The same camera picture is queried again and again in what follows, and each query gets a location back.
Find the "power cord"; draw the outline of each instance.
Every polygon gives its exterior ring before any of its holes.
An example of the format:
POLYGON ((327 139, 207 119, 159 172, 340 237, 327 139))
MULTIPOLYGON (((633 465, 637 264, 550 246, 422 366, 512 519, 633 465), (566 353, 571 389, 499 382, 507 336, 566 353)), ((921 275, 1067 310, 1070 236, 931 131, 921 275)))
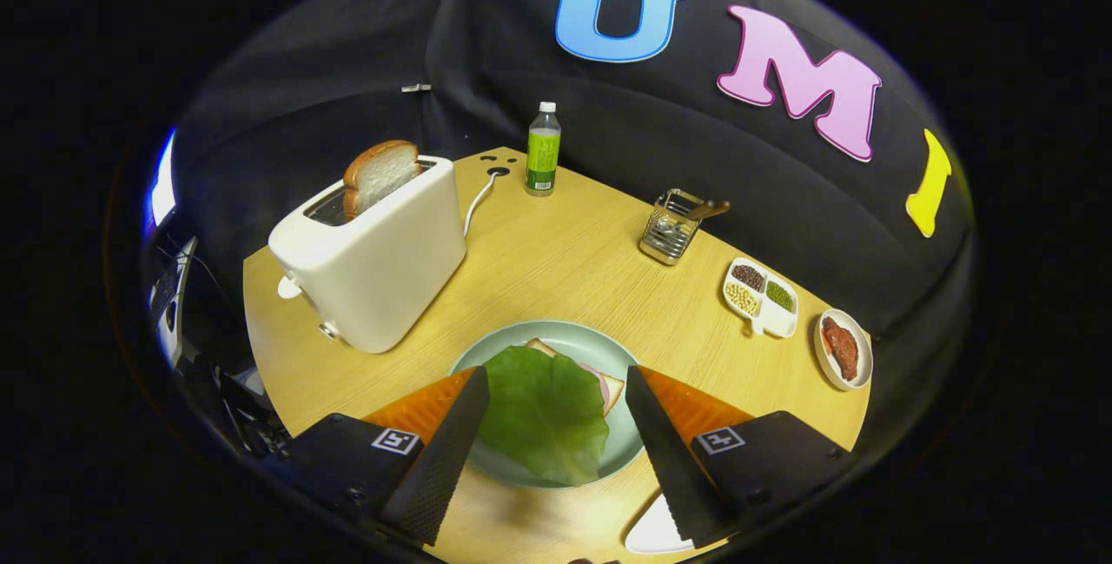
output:
POLYGON ((465 219, 465 221, 464 221, 464 236, 465 236, 465 238, 467 236, 467 230, 469 230, 469 228, 471 228, 471 215, 474 215, 474 212, 475 212, 476 205, 479 205, 479 200, 483 199, 486 196, 486 192, 488 190, 490 190, 490 187, 493 187, 493 185, 494 185, 494 179, 497 176, 498 176, 497 172, 490 172, 490 180, 487 182, 487 185, 485 185, 485 187, 483 187, 483 190, 480 190, 478 192, 478 196, 475 198, 475 200, 471 201, 471 207, 469 207, 468 210, 467 210, 467 219, 465 219))
MULTIPOLYGON (((198 256, 193 254, 186 254, 185 249, 177 243, 177 240, 170 238, 169 234, 166 235, 166 239, 170 240, 170 243, 172 243, 175 247, 178 247, 179 254, 186 256, 186 258, 189 258, 190 260, 197 260, 197 263, 205 268, 205 271, 209 274, 210 278, 212 279, 212 284, 215 284, 216 289, 220 293, 220 297, 224 299, 224 303, 229 304, 230 306, 231 301, 229 301, 228 296, 224 294, 224 288, 220 288, 220 283, 217 281, 216 276, 212 275, 212 270, 208 268, 208 265, 205 263, 205 260, 198 258, 198 256)), ((170 256, 169 254, 167 254, 167 251, 162 247, 158 247, 158 250, 162 251, 162 254, 167 256, 167 258, 177 261, 177 258, 175 258, 175 256, 170 256)))

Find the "light green plate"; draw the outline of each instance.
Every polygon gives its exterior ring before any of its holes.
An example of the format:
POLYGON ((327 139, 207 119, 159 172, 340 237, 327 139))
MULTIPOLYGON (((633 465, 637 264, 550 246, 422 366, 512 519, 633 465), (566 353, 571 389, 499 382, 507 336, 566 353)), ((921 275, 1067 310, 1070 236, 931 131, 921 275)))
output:
MULTIPOLYGON (((633 354, 626 350, 626 347, 589 327, 563 321, 563 319, 529 319, 529 321, 495 330, 478 339, 456 360, 450 374, 473 366, 480 366, 505 347, 525 346, 525 343, 533 338, 539 338, 542 343, 575 362, 584 363, 599 373, 605 373, 623 382, 625 382, 629 366, 638 364, 633 354)), ((629 406, 625 403, 625 389, 622 390, 618 403, 606 415, 606 425, 609 426, 610 434, 606 437, 606 447, 603 449, 603 457, 598 463, 599 479, 614 475, 628 466, 645 448, 644 443, 641 442, 641 434, 637 433, 637 425, 633 422, 633 415, 629 414, 629 406)), ((568 487, 533 475, 524 466, 486 446, 478 438, 471 446, 467 462, 480 473, 508 484, 533 488, 568 487)))

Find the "pink letter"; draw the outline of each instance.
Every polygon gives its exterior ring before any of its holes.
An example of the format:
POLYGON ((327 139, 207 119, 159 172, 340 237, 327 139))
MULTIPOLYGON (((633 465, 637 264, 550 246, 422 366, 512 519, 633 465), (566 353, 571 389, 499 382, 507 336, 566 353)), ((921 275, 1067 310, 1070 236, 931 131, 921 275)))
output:
POLYGON ((742 22, 742 49, 734 72, 718 77, 718 88, 742 101, 771 106, 776 96, 767 80, 774 67, 792 119, 802 119, 833 93, 830 110, 815 119, 815 131, 854 159, 868 162, 873 158, 868 145, 873 96, 881 78, 844 50, 812 65, 786 22, 770 13, 745 6, 731 6, 729 13, 742 22))

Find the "toaster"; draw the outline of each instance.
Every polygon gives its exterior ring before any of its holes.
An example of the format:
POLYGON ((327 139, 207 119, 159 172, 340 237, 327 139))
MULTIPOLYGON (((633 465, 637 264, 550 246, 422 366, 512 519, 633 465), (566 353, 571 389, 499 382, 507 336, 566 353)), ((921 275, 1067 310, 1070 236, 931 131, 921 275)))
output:
POLYGON ((270 231, 286 274, 279 295, 304 296, 325 335, 369 354, 405 337, 466 254, 455 167, 444 157, 418 164, 417 177, 353 220, 341 179, 270 231))

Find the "blue letter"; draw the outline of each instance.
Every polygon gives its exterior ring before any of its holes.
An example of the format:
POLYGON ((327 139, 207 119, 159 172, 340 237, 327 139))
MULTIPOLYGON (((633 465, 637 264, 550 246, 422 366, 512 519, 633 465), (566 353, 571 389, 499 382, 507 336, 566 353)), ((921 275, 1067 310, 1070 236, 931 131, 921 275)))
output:
POLYGON ((598 7, 603 0, 559 0, 556 41, 572 56, 587 60, 648 60, 668 46, 678 1, 682 0, 641 0, 636 32, 612 38, 598 32, 598 7))

